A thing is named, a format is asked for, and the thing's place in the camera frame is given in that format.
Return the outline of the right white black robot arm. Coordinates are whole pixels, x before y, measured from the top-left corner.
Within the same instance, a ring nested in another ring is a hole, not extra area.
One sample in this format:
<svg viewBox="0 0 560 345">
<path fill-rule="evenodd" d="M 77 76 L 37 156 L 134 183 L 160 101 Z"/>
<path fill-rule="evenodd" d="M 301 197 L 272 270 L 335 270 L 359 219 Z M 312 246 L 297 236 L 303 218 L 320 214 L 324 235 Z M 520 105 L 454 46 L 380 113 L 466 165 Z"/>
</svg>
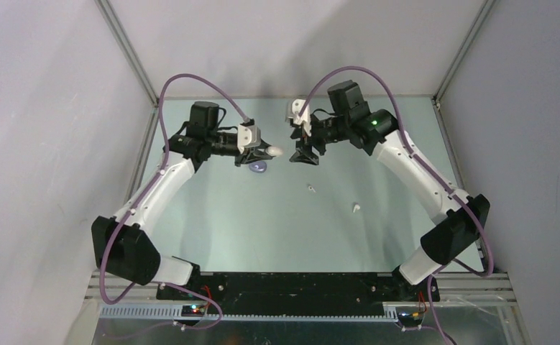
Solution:
<svg viewBox="0 0 560 345">
<path fill-rule="evenodd" d="M 382 163 L 419 200 L 434 224 L 420 239 L 419 247 L 393 275 L 393 291 L 401 300 L 412 300 L 422 290 L 421 282 L 446 266 L 476 242 L 489 213 L 483 195 L 471 197 L 432 166 L 397 118 L 385 109 L 371 111 L 360 87 L 352 80 L 327 90 L 332 111 L 319 119 L 307 100 L 292 101 L 286 116 L 296 141 L 291 162 L 318 165 L 328 144 L 348 141 Z"/>
</svg>

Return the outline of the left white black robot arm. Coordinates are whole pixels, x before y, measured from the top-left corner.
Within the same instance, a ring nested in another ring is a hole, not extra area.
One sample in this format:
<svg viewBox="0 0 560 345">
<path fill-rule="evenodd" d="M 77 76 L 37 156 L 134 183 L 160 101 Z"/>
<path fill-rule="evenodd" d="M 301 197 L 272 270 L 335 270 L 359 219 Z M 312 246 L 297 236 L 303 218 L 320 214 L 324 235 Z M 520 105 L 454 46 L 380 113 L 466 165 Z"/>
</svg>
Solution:
<svg viewBox="0 0 560 345">
<path fill-rule="evenodd" d="M 174 284 L 185 299 L 201 293 L 202 280 L 196 266 L 184 259 L 161 254 L 152 232 L 169 202 L 210 157 L 229 156 L 239 167 L 271 160 L 283 151 L 260 136 L 249 120 L 236 132 L 221 127 L 226 113 L 217 103 L 197 101 L 189 119 L 168 139 L 157 170 L 113 216 L 99 216 L 92 224 L 94 254 L 100 270 L 138 285 L 150 282 Z"/>
</svg>

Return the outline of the purple charging case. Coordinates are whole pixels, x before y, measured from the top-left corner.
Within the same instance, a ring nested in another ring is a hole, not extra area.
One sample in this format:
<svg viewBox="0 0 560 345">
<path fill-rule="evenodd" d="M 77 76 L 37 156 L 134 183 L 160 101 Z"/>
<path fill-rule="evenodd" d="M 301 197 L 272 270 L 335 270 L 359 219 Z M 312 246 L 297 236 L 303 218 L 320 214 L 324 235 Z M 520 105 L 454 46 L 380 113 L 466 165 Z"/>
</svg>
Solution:
<svg viewBox="0 0 560 345">
<path fill-rule="evenodd" d="M 258 161 L 249 163 L 249 169 L 253 173 L 262 174 L 267 171 L 267 163 L 265 161 Z"/>
</svg>

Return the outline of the white charging case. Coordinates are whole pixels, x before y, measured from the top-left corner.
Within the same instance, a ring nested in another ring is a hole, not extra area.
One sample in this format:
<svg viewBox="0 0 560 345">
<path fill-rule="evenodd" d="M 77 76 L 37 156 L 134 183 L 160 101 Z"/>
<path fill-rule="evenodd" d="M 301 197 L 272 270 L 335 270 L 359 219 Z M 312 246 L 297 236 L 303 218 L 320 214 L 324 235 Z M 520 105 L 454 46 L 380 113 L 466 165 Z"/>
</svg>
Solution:
<svg viewBox="0 0 560 345">
<path fill-rule="evenodd" d="M 282 156 L 284 151 L 283 149 L 276 147 L 276 146 L 269 146 L 265 149 L 267 155 L 271 157 L 279 157 Z"/>
</svg>

